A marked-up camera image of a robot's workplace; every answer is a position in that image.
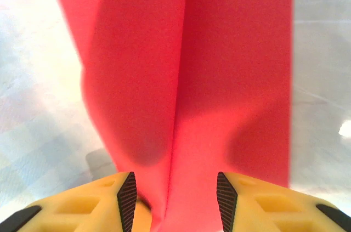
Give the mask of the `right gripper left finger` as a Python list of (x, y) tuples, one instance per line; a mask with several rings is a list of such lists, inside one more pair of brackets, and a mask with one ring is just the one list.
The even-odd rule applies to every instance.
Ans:
[(0, 232), (150, 232), (151, 211), (133, 172), (120, 172), (35, 201), (0, 223)]

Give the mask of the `red square paper sheet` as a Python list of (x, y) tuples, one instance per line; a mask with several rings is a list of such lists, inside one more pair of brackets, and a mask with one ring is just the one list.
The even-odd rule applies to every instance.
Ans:
[(59, 0), (151, 232), (217, 232), (219, 172), (288, 186), (292, 0)]

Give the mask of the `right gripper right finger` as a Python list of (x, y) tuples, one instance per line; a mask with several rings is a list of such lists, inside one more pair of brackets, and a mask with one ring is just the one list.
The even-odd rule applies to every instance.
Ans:
[(332, 203), (234, 172), (217, 175), (223, 232), (351, 232)]

